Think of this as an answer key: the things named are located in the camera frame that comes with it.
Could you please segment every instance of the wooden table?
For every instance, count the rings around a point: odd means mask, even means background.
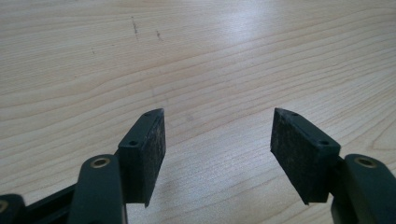
[[[270,153],[275,107],[396,175],[396,2],[1,0],[0,194],[74,184],[163,107],[133,223],[332,223]]]

